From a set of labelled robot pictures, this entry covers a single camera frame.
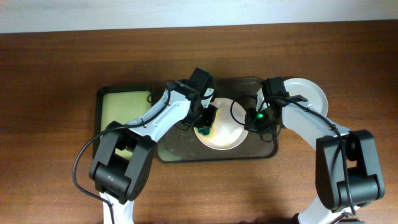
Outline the pale pink plate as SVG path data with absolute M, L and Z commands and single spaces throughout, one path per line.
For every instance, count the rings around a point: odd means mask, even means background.
M 239 146 L 248 135 L 242 124 L 237 123 L 230 113 L 232 100 L 229 98 L 216 98 L 211 105 L 220 109 L 217 126 L 213 135 L 209 138 L 204 138 L 194 132 L 197 138 L 207 147 L 219 151 L 230 150 Z

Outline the green yellow scrub sponge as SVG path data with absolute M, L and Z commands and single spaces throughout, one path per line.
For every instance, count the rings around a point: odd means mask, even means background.
M 205 111 L 203 118 L 200 118 L 199 126 L 195 127 L 197 134 L 203 136 L 204 138 L 211 137 L 217 126 L 220 111 L 220 109 L 215 109 L 214 111 Z

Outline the pale blue plate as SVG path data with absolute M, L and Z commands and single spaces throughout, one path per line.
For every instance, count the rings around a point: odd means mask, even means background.
M 290 78 L 284 81 L 285 89 L 291 96 L 302 95 L 315 108 L 326 116 L 328 113 L 328 100 L 324 91 L 314 82 L 304 78 Z

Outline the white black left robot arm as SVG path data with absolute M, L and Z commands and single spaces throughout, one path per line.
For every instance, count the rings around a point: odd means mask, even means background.
M 164 94 L 142 116 L 126 124 L 113 121 L 97 135 L 89 176 L 109 212 L 105 223 L 133 222 L 134 201 L 149 178 L 156 144 L 178 122 L 210 128 L 216 115 L 210 104 L 214 94 L 213 77 L 196 68 L 189 79 L 166 84 Z

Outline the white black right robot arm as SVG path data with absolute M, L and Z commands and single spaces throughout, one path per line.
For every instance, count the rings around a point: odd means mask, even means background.
M 281 77 L 261 82 L 245 130 L 275 141 L 282 129 L 297 133 L 315 150 L 317 196 L 293 223 L 338 223 L 380 200 L 386 189 L 374 136 L 352 131 L 320 114 L 302 95 L 290 95 Z

